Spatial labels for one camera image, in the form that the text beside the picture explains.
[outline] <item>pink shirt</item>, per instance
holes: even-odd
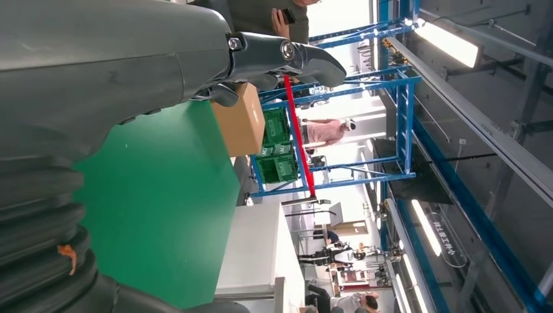
[[[340,129],[341,126],[342,123],[337,119],[333,119],[326,124],[309,123],[307,125],[309,143],[326,142],[327,145],[332,145],[339,142],[344,137],[344,131]]]

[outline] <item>fluorescent light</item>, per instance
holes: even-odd
[[[415,272],[413,272],[413,267],[411,267],[411,261],[409,261],[409,256],[407,256],[407,254],[403,254],[403,261],[405,262],[405,266],[407,267],[407,272],[409,272],[411,284],[416,285],[417,278],[415,277]]]
[[[378,23],[378,0],[372,0],[372,23]],[[374,69],[379,69],[378,64],[378,38],[372,39],[372,54],[374,55]]]
[[[380,182],[377,181],[376,182],[376,204],[378,205],[378,208],[377,210],[380,211],[380,202],[382,201],[381,197],[382,195],[380,194]]]
[[[415,29],[415,33],[466,66],[474,67],[476,64],[478,47],[463,38],[428,22]]]
[[[402,306],[399,306],[400,311],[402,313],[411,313],[411,307],[409,306],[409,302],[407,302],[407,295],[405,294],[405,289],[403,289],[403,284],[401,283],[401,278],[399,277],[399,274],[396,274],[396,281],[398,283],[399,293],[401,293],[403,304],[403,310],[401,310]]]
[[[360,117],[354,117],[354,121],[355,122],[368,121],[369,119],[381,119],[382,117],[386,117],[386,113],[379,113],[379,114],[373,114],[373,115],[365,115],[365,116],[360,116]]]
[[[363,185],[363,191],[365,191],[365,201],[366,205],[368,206],[368,212],[370,213],[370,219],[374,222],[374,210],[372,209],[372,204],[370,204],[370,198],[368,197],[368,192],[366,191],[366,186]]]
[[[369,139],[369,140],[366,141],[366,147],[368,148],[368,150],[370,152],[372,152],[374,150],[374,147],[372,145],[372,140]]]
[[[361,161],[362,161],[362,162],[366,162],[365,154],[364,154],[363,152],[361,152]],[[368,178],[372,178],[372,176],[371,176],[371,174],[370,174],[370,172],[369,172],[369,169],[368,169],[368,164],[364,164],[363,167],[364,167],[364,169],[365,169],[365,171],[366,171],[366,176],[367,176]],[[369,184],[370,184],[370,188],[371,188],[372,190],[374,190],[374,183],[373,183],[373,182],[370,182]]]
[[[432,249],[434,250],[434,253],[436,256],[440,256],[441,254],[441,246],[438,242],[438,238],[436,238],[436,234],[434,231],[432,231],[432,227],[430,227],[430,223],[428,222],[428,219],[426,218],[425,212],[423,211],[423,208],[421,207],[421,204],[418,200],[412,200],[411,204],[413,205],[413,208],[415,209],[415,213],[417,213],[417,217],[419,218],[419,222],[423,226],[423,230],[425,231],[426,237],[428,238],[428,241],[430,242],[430,246],[432,246]]]
[[[359,135],[359,136],[348,136],[342,139],[340,142],[356,142],[357,140],[367,140],[369,138],[378,138],[378,137],[385,137],[386,132],[375,132],[373,134],[367,134],[367,135]]]
[[[421,289],[418,286],[414,286],[413,288],[415,289],[415,294],[417,295],[417,300],[419,301],[421,312],[428,313],[428,309],[426,308],[426,303],[425,303],[425,300],[423,299],[423,294],[421,293]]]

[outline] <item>blue metal frame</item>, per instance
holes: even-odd
[[[289,185],[289,183],[284,183],[283,185],[280,185],[272,190],[265,190],[263,187],[263,183],[261,182],[261,175],[259,168],[256,163],[256,156],[252,155],[252,167],[254,168],[254,173],[256,174],[256,177],[258,178],[258,187],[259,192],[252,194],[252,197],[260,197],[260,196],[271,196],[271,195],[277,195],[277,194],[287,194],[291,192],[304,192],[308,190],[307,182],[306,182],[306,175],[307,171],[315,172],[315,171],[325,171],[325,170],[332,170],[335,168],[344,168],[349,169],[353,171],[361,171],[361,172],[367,172],[363,169],[363,166],[365,164],[381,164],[381,163],[387,163],[387,162],[396,162],[401,169],[400,174],[389,174],[389,173],[383,173],[379,171],[370,171],[372,174],[371,178],[364,178],[364,179],[350,179],[345,181],[337,181],[327,184],[320,184],[315,185],[315,189],[325,189],[325,188],[334,188],[334,187],[340,187],[340,186],[351,186],[351,185],[358,185],[358,184],[365,184],[365,183],[371,183],[371,182],[386,182],[386,181],[394,181],[397,179],[407,179],[415,177],[415,174],[411,172],[411,143],[413,141],[413,134],[411,131],[411,124],[413,121],[413,97],[412,97],[412,91],[415,89],[415,83],[421,81],[421,77],[407,77],[405,74],[403,74],[403,71],[408,70],[410,67],[407,65],[400,66],[400,67],[392,67],[387,68],[385,70],[378,70],[371,73],[366,74],[359,74],[347,77],[344,82],[345,83],[363,83],[365,84],[364,87],[355,87],[351,89],[347,89],[344,91],[336,91],[336,92],[330,92],[322,95],[314,95],[314,96],[307,96],[307,97],[300,97],[295,98],[294,102],[297,104],[306,103],[306,102],[312,102],[314,100],[321,100],[321,99],[328,99],[331,97],[337,97],[341,95],[349,95],[352,93],[359,93],[364,90],[374,90],[374,89],[390,89],[390,88],[397,88],[398,90],[405,90],[405,97],[398,97],[401,99],[401,101],[397,102],[398,107],[398,116],[401,116],[402,119],[404,119],[404,122],[401,124],[398,124],[398,134],[397,138],[398,141],[402,144],[398,146],[398,150],[395,156],[390,156],[387,158],[377,158],[372,160],[367,160],[365,162],[354,162],[349,164],[335,164],[335,165],[328,165],[328,166],[320,166],[315,167],[311,169],[306,169],[304,166],[299,162],[298,168],[299,168],[299,176],[302,180],[302,186],[295,187],[295,188],[285,188]],[[380,80],[372,80],[367,82],[359,81],[361,78],[369,78],[369,77],[377,77],[380,78],[380,76],[384,74],[392,74],[395,79],[394,80],[388,80],[388,81],[380,81]],[[303,85],[296,85],[293,87],[294,91],[299,91],[306,88],[311,88],[317,86],[317,83],[308,83]],[[265,91],[259,93],[260,98],[262,98],[262,108],[263,110],[271,110],[275,108],[285,108],[288,114],[289,121],[292,121],[291,119],[295,119],[295,116],[292,116],[290,107],[288,104],[288,101],[282,101],[282,102],[275,102],[275,103],[267,103],[268,101],[272,101],[277,97],[281,97],[282,93],[285,92],[284,89],[277,89],[273,91]],[[292,142],[294,144],[294,151],[296,154],[296,159],[300,160],[300,154],[303,153],[303,148],[299,146],[299,143],[297,141],[298,136],[300,134],[296,134],[295,128],[291,127],[292,130]]]
[[[344,35],[350,35],[350,36],[351,35],[356,35],[357,33],[362,33],[362,32],[365,32],[365,31],[371,31],[376,27],[388,26],[388,24],[389,24],[389,21],[385,21],[385,22],[373,23],[373,24],[370,24],[370,25],[367,25],[367,26],[347,29],[345,31],[337,31],[335,33],[329,33],[329,34],[324,34],[324,35],[319,35],[319,36],[313,36],[313,37],[309,37],[309,42],[314,42],[314,41],[319,41],[319,40],[334,38],[334,37],[340,37],[340,36],[344,36]]]
[[[448,162],[437,162],[437,160],[443,160],[445,157],[436,142],[416,118],[413,120],[413,131],[434,161],[449,189],[459,201],[460,208],[465,212],[478,236],[489,249],[498,267],[527,310],[529,312],[553,312],[553,308],[547,303],[546,297],[538,289],[526,268],[509,248],[505,239],[503,239],[466,185],[458,178],[451,165]]]
[[[367,26],[367,31],[362,31],[357,33],[355,36],[346,37],[343,39],[338,39],[331,42],[324,42],[322,44],[315,44],[319,48],[334,48],[337,46],[343,46],[345,44],[353,44],[356,42],[361,42],[366,39],[373,38],[383,38],[395,36],[397,34],[407,33],[416,29],[419,24],[413,23],[412,25],[405,25],[404,22],[395,22],[396,20],[390,22],[381,22],[376,24],[371,24]]]

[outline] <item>red pole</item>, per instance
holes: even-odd
[[[288,97],[288,105],[290,106],[290,112],[292,116],[290,117],[290,122],[292,123],[292,127],[295,130],[295,133],[298,135],[296,140],[298,142],[298,145],[301,149],[299,151],[299,156],[301,159],[301,164],[303,165],[303,168],[305,169],[305,175],[307,180],[307,187],[309,187],[309,192],[311,193],[311,196],[315,196],[315,181],[313,180],[313,174],[309,171],[309,167],[307,166],[307,159],[305,158],[305,151],[303,150],[303,140],[301,137],[301,131],[299,129],[299,124],[297,123],[297,115],[295,114],[295,104],[293,102],[293,93],[292,93],[292,84],[290,83],[290,77],[284,76],[284,86],[286,88],[286,96]]]

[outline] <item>orange tag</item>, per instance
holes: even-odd
[[[71,258],[71,265],[73,266],[73,268],[71,269],[71,272],[69,272],[69,276],[72,276],[77,269],[77,253],[73,250],[73,248],[71,248],[70,245],[57,246],[57,253],[61,254],[62,256],[68,256],[69,258]]]

